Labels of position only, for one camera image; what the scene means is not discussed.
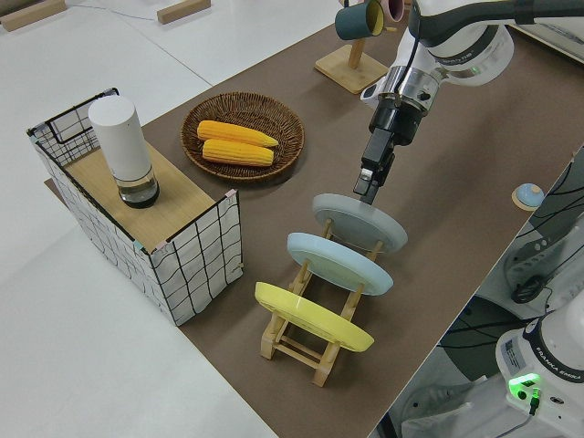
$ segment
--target storage box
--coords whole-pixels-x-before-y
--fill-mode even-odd
[[[28,130],[63,201],[98,250],[174,324],[203,311],[243,274],[239,196],[214,202],[151,148],[161,186],[153,207],[125,205],[91,128],[91,102]]]

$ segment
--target white table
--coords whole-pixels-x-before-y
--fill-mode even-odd
[[[0,29],[1,436],[274,435],[95,250],[43,184],[25,134],[110,87],[147,123],[328,26],[339,8],[215,0],[153,21],[176,1],[67,1],[56,16]]]

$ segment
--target teal mug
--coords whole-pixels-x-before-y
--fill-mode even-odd
[[[383,30],[383,8],[378,0],[366,0],[340,9],[335,16],[335,30],[340,39],[376,37]]]

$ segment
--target wooden mug tree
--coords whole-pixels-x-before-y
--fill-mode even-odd
[[[384,30],[395,31],[395,27]],[[388,68],[381,62],[363,53],[365,39],[356,39],[322,57],[315,63],[315,69],[331,78],[353,94],[360,94],[366,87],[382,78]]]

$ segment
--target corn cob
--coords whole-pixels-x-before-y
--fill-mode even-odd
[[[197,127],[197,137],[202,141],[220,139],[241,141],[242,143],[263,146],[265,148],[277,146],[276,139],[273,139],[259,130],[252,130],[251,128],[214,120],[202,120],[199,122],[199,126]]]
[[[203,158],[210,162],[267,167],[274,162],[274,152],[241,141],[210,139],[203,145]]]

